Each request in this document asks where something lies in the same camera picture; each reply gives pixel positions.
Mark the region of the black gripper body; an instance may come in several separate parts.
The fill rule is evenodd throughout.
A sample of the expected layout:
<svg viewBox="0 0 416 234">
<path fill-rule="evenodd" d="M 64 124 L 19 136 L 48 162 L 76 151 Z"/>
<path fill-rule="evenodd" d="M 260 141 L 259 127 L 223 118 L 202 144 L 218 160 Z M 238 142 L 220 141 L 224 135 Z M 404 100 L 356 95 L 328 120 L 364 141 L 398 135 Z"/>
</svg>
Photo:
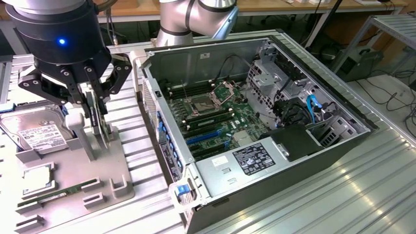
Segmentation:
<svg viewBox="0 0 416 234">
<path fill-rule="evenodd" d="M 12 18 L 40 72 L 103 72 L 111 61 L 92 1 L 8 1 Z"/>
</svg>

